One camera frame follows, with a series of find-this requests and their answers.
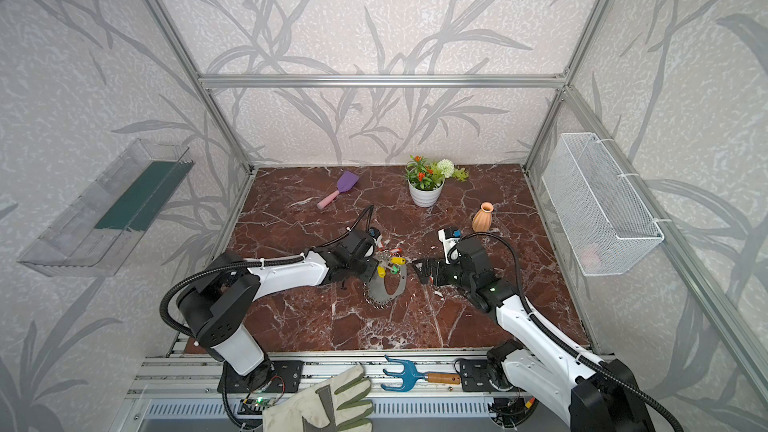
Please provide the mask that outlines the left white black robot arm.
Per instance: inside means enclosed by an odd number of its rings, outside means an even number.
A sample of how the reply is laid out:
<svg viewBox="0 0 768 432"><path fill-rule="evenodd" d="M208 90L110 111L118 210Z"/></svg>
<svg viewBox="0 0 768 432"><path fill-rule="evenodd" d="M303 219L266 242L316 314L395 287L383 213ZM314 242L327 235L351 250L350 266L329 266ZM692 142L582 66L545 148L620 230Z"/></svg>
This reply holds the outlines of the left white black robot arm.
<svg viewBox="0 0 768 432"><path fill-rule="evenodd" d="M352 229L293 256L242 259L225 253L204 271L173 285L161 299L159 315L230 371L248 377L267 363L266 353L243 324L251 304L295 288L370 278L378 265L379 237L375 228Z"/></svg>

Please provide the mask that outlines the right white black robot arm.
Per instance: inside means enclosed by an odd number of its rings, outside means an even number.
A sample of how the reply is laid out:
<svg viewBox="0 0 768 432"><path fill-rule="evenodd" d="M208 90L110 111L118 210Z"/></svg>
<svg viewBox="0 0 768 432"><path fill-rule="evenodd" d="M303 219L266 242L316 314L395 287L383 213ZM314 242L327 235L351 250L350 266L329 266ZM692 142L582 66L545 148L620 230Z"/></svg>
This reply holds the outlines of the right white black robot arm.
<svg viewBox="0 0 768 432"><path fill-rule="evenodd" d="M512 335L494 348L493 383L519 388L554 412L573 431L651 431L659 414L675 431L681 422L643 392L620 360L607 360L570 339L527 299L520 259L512 257L513 280L494 271L484 233L439 231L444 256L414 261L424 283L453 286Z"/></svg>

